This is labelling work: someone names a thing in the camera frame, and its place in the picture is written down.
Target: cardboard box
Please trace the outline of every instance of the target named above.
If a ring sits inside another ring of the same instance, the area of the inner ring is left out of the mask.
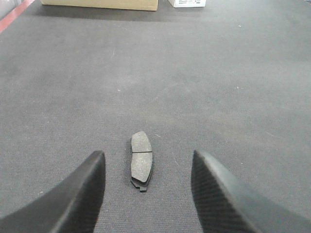
[[[173,7],[204,7],[206,0],[169,0]]]
[[[41,0],[43,5],[156,11],[158,0]]]

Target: red floor marking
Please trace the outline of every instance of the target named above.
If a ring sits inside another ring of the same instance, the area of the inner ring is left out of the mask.
[[[0,20],[0,33],[6,29],[34,0],[24,0],[15,7],[6,17]]]

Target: white box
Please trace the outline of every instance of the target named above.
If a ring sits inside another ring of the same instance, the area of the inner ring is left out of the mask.
[[[173,7],[204,7],[206,0],[169,0]]]

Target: black carbon fiber part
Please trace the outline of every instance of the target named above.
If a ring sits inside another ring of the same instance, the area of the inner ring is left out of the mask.
[[[268,200],[205,151],[193,155],[191,190],[206,233],[309,233],[311,222]]]
[[[104,188],[104,153],[95,151],[49,193],[0,220],[0,232],[92,233]]]

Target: brake pad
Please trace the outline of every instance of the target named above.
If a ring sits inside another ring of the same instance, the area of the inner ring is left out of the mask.
[[[132,135],[131,151],[131,182],[140,192],[146,192],[153,169],[153,153],[145,132]]]

